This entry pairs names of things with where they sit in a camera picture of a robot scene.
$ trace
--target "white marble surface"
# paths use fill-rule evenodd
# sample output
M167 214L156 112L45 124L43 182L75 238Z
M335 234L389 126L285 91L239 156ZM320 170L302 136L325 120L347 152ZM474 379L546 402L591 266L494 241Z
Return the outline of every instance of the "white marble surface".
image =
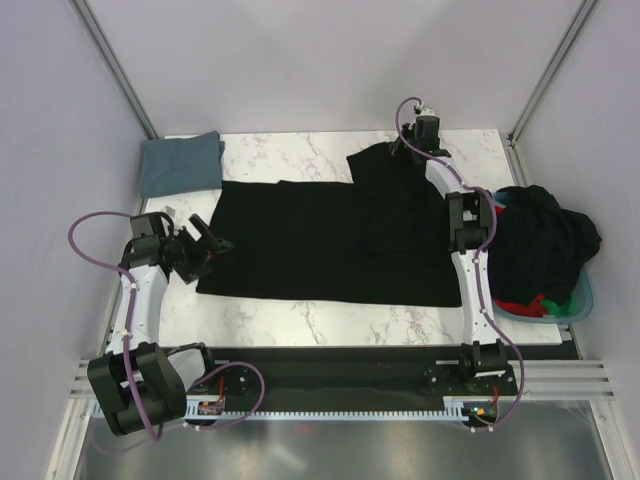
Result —
M242 182L351 182L346 156L392 132L225 135L224 178ZM470 183L490 190L513 184L496 130L441 132L443 146ZM220 191L149 200L146 211L165 205L178 224L199 214L211 219ZM561 342L555 325L496 319L519 344ZM162 304L160 343L202 341L210 346L448 345L462 341L461 308L359 305L200 295L172 274Z

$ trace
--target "gray floor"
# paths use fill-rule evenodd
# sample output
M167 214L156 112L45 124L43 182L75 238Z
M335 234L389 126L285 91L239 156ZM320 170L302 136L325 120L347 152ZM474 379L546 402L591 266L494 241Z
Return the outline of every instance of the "gray floor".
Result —
M96 421L101 448L130 445ZM85 446L84 475L102 479L608 480L588 405L522 405L500 430L434 422L246 422L221 432L171 430L119 456Z

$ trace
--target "wall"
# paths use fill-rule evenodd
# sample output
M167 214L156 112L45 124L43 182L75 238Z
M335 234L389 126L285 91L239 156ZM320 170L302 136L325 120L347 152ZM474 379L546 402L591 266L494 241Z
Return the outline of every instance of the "wall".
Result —
M89 0L161 134L509 130L578 0Z
M640 452L640 3L600 2L520 148L535 182L597 223L589 265L591 316L576 327L586 355L604 360Z
M0 71L0 464L31 480L116 280L74 256L67 229L134 210L142 133L64 0L0 2ZM98 221L79 240L115 261L127 231Z

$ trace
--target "purple cable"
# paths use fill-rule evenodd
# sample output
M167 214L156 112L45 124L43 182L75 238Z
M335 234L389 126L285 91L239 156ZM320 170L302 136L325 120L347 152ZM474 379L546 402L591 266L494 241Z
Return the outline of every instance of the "purple cable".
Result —
M472 187L472 186L466 185L463 181L462 175L460 175L460 173L456 170L456 168L451 163L445 160L442 160L441 158L434 157L433 155L427 152L423 152L419 148L414 147L409 143L409 141L404 137L404 135L402 135L402 128L400 127L400 112L402 111L402 107L404 107L407 103L411 101L418 102L420 105L422 105L422 99L420 99L419 97L409 97L404 99L402 103L400 103L400 105L398 106L398 109L396 110L396 131L398 132L398 135L400 137L400 140L402 140L402 143L404 143L407 146L407 148L409 148L409 150L419 155L422 155L428 160L432 160L439 163L440 165L443 165L445 168L447 168L447 170L451 172L451 174L455 177L458 183L460 183L460 186L462 188L464 188L465 190L476 191L478 193L481 193L482 195L484 195L484 197L489 202L489 205L491 206L491 232L489 233L489 236L484 241L484 243L480 245L480 248L476 250L475 258L478 259L480 257L480 252L486 251L489 244L493 241L493 238L496 236L496 230L498 228L498 218L496 215L496 209L493 203L493 198L491 197L491 194L482 187ZM489 323L489 325L491 325L491 327L496 331L496 333L500 336L500 338L502 338L513 349L513 351L516 354L516 357L518 357L518 363L520 365L520 386L518 388L518 393L516 394L516 398L511 404L511 407L509 407L509 409L505 412L505 414L501 418L496 420L496 422L493 425L491 425L491 427L493 428L493 427L497 427L498 425L506 421L507 418L511 416L513 410L518 406L518 404L520 403L520 400L522 399L522 394L524 393L524 380L525 380L524 358L522 357L522 353L520 352L520 349L518 348L518 346L500 329L500 327L498 327L495 321L486 312L487 304L486 304L484 294L482 292L482 286L480 283L482 279L482 273L480 272L480 263L479 262L474 263L474 265L475 265L475 272L476 272L476 282L478 284L478 297L480 299L480 307L482 308L484 318ZM488 429L489 429L489 426L476 427L476 430L488 430Z
M73 222L73 225L71 225L71 227L69 228L69 233L67 234L69 245L71 245L71 248L73 249L73 251L76 252L82 259L86 260L89 263L92 263L93 265L97 265L99 267L106 268L108 270L113 270L115 272L118 272L124 275L125 277L127 277L127 279L129 279L129 282L131 282L131 284L133 285L136 279L133 277L133 275L131 275L131 273L128 270L125 270L124 268L121 268L118 265L101 262L100 260L96 260L95 258L90 257L89 255L84 253L82 250L80 250L80 248L78 248L78 245L76 245L76 242L73 239L73 233L75 229L78 227L78 225L80 225L85 220L88 220L89 218L99 217L99 216L116 216L116 217L131 218L133 215L129 215L128 213L122 213L122 212L93 212L83 217L80 217L75 222ZM129 292L130 292L129 306L127 307L127 316L124 323L124 328L128 332L131 330L131 323L133 321L133 309L136 303L136 293L137 293L135 288L129 289ZM140 397L140 392L138 391L138 386L136 385L136 381L133 376L133 367L131 366L131 358L129 357L129 353L130 353L129 340L130 339L127 335L123 336L122 359L124 360L124 369L127 374L127 382L129 382L129 388L131 388L131 395L133 396L133 402L136 404L136 408L138 409L138 413L140 414L140 418L142 419L144 428L149 433L151 440L153 440L154 442L158 442L162 438L163 426L160 425L160 427L158 427L158 433L156 433L153 430L153 425L151 424L151 420L149 420L149 416L147 415L147 412L144 409L144 404L142 403L142 398Z
M239 423L244 422L247 418L249 418L251 415L256 413L256 411L258 410L258 408L260 408L260 405L262 404L262 400L264 399L264 394L266 391L264 377L262 376L262 373L260 373L260 370L258 370L256 367L254 367L253 365L247 362L229 362L229 363L225 363L224 365L220 365L218 368L212 370L211 372L207 373L203 377L200 377L195 382L193 382L192 387L206 382L210 378L215 377L218 373L230 367L245 367L245 368L248 368L249 370L252 370L258 376L258 380L260 380L260 397L258 397L258 401L255 403L255 405L251 407L251 410L249 410L247 413L245 413L241 417L235 418L230 422L215 423L213 425L208 425L208 426L200 426L198 428L199 430L222 430L224 428L229 428L229 427L233 427L234 425L238 425ZM190 425L190 426L191 428L196 429L195 425Z

